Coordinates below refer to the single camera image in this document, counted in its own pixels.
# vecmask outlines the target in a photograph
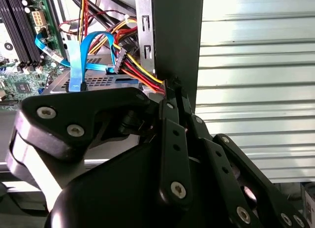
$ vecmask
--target black metal plate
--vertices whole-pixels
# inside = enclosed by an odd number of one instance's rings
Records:
[[[178,76],[194,112],[203,0],[153,0],[157,76]]]

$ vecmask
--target ram slot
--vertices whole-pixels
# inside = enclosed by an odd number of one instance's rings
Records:
[[[22,35],[19,33],[19,29],[16,27],[15,18],[12,15],[12,10],[8,5],[7,0],[0,0],[0,16],[4,22],[4,25],[9,33],[12,44],[15,51],[22,62],[27,62],[30,56],[27,53]]]
[[[31,61],[40,61],[40,53],[39,53],[39,49],[35,46],[35,35],[34,35],[34,31],[31,27],[31,23],[26,15],[26,13],[24,12],[24,8],[23,5],[21,3],[21,0],[9,0],[12,10],[13,10],[13,14],[18,22],[18,24],[20,25],[21,28],[21,32],[23,34],[23,39],[24,42],[27,46],[28,52],[31,56]]]

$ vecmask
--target screw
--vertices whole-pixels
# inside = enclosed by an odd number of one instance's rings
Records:
[[[84,135],[84,129],[78,125],[70,125],[67,127],[67,132],[73,137],[81,137]]]
[[[141,100],[144,100],[144,99],[145,99],[144,96],[141,95],[141,94],[137,94],[136,96],[137,96],[137,98],[139,98],[139,99],[141,99]]]
[[[290,220],[290,218],[285,213],[281,213],[281,217],[285,221],[285,223],[287,223],[289,226],[292,225],[292,221]]]
[[[185,189],[185,187],[181,183],[179,183],[177,181],[174,181],[171,184],[171,190],[172,190],[172,193],[176,197],[178,197],[180,199],[183,199],[186,196],[186,189]]]
[[[199,117],[197,117],[197,116],[196,116],[196,121],[197,121],[198,123],[200,123],[200,124],[202,124],[202,122],[203,122],[203,121],[202,121]]]
[[[246,224],[251,223],[251,217],[243,207],[237,207],[236,212],[243,222]]]
[[[230,142],[230,140],[228,140],[227,137],[222,137],[222,140],[224,141],[224,143],[229,143]]]
[[[42,119],[53,119],[57,115],[54,109],[46,106],[38,108],[36,112]]]
[[[169,108],[172,108],[172,109],[174,108],[174,106],[173,106],[172,104],[170,104],[170,103],[167,103],[166,105],[167,105]]]
[[[299,218],[298,216],[296,215],[293,215],[294,219],[296,220],[297,224],[299,224],[301,227],[304,227],[304,223],[303,221],[301,220],[301,218]]]

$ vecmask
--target corrugated metal panel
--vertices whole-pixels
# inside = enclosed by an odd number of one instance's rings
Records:
[[[196,114],[273,182],[315,181],[315,0],[204,0]]]

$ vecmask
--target motherboard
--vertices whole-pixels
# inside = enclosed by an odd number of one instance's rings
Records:
[[[46,43],[61,55],[58,32],[47,0],[0,0],[0,111],[41,94],[63,68],[39,50],[35,36],[47,32]]]

